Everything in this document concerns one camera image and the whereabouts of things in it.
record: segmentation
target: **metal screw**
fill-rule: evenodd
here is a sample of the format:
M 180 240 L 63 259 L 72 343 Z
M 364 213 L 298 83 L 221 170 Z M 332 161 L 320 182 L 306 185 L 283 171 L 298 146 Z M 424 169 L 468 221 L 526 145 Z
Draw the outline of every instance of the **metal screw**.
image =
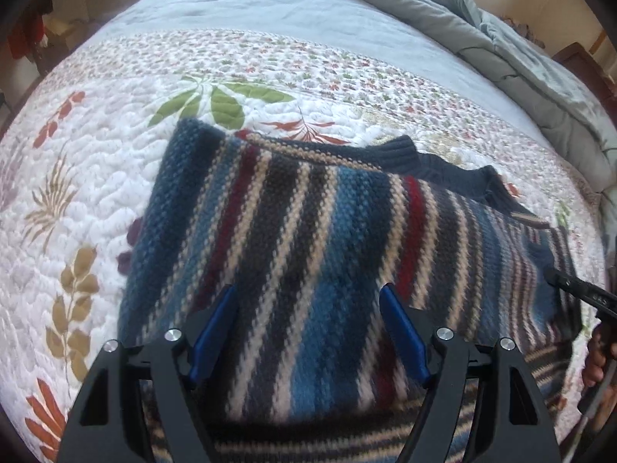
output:
M 120 343 L 116 340 L 109 340 L 103 345 L 103 349 L 109 353 L 115 352 L 118 349 L 119 344 Z
M 510 338 L 501 338 L 499 341 L 499 346 L 508 351 L 516 348 L 516 344 Z
M 169 329 L 165 333 L 165 339 L 167 341 L 178 341 L 182 337 L 182 331 L 180 329 Z
M 449 341 L 454 337 L 454 333 L 448 327 L 440 327 L 437 329 L 437 337 L 440 340 Z

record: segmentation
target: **striped sweater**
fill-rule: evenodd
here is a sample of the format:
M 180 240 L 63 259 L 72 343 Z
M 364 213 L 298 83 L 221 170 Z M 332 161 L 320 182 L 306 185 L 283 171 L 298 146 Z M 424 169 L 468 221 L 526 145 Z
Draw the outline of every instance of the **striped sweater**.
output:
M 554 403 L 580 314 L 545 283 L 547 265 L 573 273 L 565 232 L 533 216 L 505 215 L 326 146 L 249 143 L 183 120 L 133 251 L 119 336 L 126 345 L 160 336 L 233 283 L 239 315 L 215 376 L 196 394 L 223 458 L 390 461 L 422 393 L 385 333 L 380 287 L 393 282 L 467 340 L 512 336 Z

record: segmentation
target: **white quilt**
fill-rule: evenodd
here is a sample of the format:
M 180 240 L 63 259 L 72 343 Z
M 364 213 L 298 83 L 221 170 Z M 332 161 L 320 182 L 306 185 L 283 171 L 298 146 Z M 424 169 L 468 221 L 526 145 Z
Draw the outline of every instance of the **white quilt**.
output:
M 494 165 L 523 205 L 567 227 L 578 275 L 602 285 L 596 195 L 513 125 L 516 106 L 496 114 L 509 102 L 499 91 L 489 109 L 450 87 L 353 51 L 227 29 L 108 33 L 60 64 L 0 144 L 0 402 L 35 455 L 55 458 L 81 381 L 115 336 L 135 221 L 178 117 L 334 144 L 408 134 L 461 167 Z M 559 437 L 576 417 L 583 358 L 581 336 Z

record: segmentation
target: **hand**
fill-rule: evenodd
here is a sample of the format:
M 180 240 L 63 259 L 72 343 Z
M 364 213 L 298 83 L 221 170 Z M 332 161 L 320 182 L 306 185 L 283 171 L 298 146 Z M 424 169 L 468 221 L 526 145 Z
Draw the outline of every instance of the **hand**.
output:
M 593 330 L 591 340 L 587 343 L 587 349 L 589 353 L 585 360 L 585 368 L 582 370 L 582 382 L 588 388 L 595 386 L 604 378 L 604 371 L 602 370 L 607 363 L 607 358 L 602 350 L 605 343 L 610 338 L 610 327 L 601 323 Z M 617 343 L 611 345 L 611 353 L 613 358 L 617 358 Z

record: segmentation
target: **wooden furniture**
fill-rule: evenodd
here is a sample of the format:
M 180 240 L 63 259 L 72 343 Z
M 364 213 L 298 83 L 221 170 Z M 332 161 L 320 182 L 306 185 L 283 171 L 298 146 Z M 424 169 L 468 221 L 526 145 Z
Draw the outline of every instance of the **wooden furniture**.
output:
M 598 98 L 617 126 L 617 86 L 578 42 L 568 45 L 553 60 L 574 73 Z

